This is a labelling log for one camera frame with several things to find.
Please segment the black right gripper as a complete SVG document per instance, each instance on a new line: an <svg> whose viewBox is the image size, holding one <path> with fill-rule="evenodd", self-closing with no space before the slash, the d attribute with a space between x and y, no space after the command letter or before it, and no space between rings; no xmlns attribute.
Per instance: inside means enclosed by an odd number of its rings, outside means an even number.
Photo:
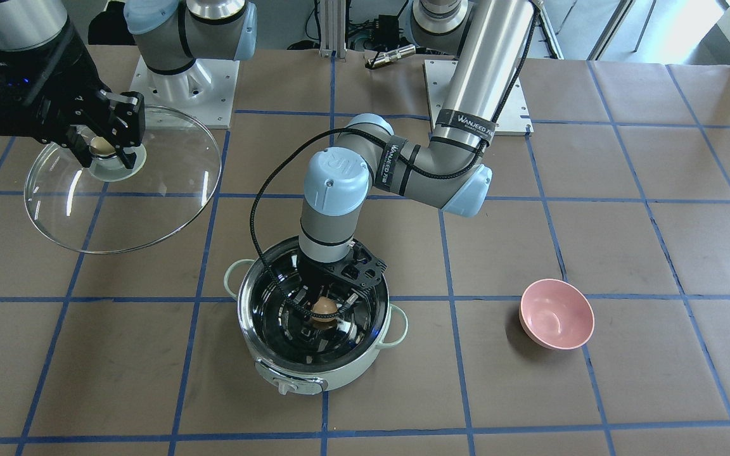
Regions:
<svg viewBox="0 0 730 456"><path fill-rule="evenodd" d="M99 132L107 170L144 165L144 95L107 92L72 22L37 48L0 49L0 136L32 137L64 148L83 168L93 154L83 133Z"/></svg>

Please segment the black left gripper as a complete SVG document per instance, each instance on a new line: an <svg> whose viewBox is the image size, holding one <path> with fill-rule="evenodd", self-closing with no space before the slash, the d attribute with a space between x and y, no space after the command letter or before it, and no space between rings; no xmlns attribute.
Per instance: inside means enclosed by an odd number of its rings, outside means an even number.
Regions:
<svg viewBox="0 0 730 456"><path fill-rule="evenodd" d="M383 283L386 263L372 254L359 240L353 239L347 245L347 254L336 262L318 262L302 252L302 283L295 302L304 317L312 317L315 306L315 291L330 286L336 287L336 300L340 304L337 317L351 312L369 310L369 289Z"/></svg>

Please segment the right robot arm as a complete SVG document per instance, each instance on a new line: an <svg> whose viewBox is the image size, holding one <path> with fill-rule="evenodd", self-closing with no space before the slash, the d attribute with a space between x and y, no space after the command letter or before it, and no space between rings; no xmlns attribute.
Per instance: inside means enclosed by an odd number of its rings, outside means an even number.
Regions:
<svg viewBox="0 0 730 456"><path fill-rule="evenodd" d="M144 161L144 96L99 77L88 44L134 44L147 69L185 74L198 60L249 60L249 1L110 1L80 35L61 1L0 1L0 136L69 150L81 167L124 178Z"/></svg>

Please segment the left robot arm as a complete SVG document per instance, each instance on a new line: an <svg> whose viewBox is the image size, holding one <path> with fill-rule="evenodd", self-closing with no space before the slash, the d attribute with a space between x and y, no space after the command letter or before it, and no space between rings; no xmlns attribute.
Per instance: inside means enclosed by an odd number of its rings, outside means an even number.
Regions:
<svg viewBox="0 0 730 456"><path fill-rule="evenodd" d="M385 265L355 237L370 193L394 194L462 217L489 193L483 154L521 72L535 31L536 1L412 1L409 41L448 54L452 73L438 113L406 135L375 113L339 128L316 153L304 180L298 234L303 292L286 292L302 317L347 314L350 304L316 308L322 293L342 288L354 300L380 285Z"/></svg>

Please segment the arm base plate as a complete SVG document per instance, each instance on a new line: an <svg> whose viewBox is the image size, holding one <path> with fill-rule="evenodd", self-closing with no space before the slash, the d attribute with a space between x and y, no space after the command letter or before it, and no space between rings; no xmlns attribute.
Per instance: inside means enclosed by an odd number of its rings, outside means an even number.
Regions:
<svg viewBox="0 0 730 456"><path fill-rule="evenodd" d="M239 69L238 61L195 60L181 74L160 75L141 57L130 90L141 92L147 106L166 106L210 129L229 129Z"/></svg>
<svg viewBox="0 0 730 456"><path fill-rule="evenodd" d="M424 60L423 72L428 93L428 111L430 127L435 128L435 121L449 94L450 82L457 68L454 60ZM496 136L524 136L533 131L522 83L516 82L505 102L504 109L496 121Z"/></svg>

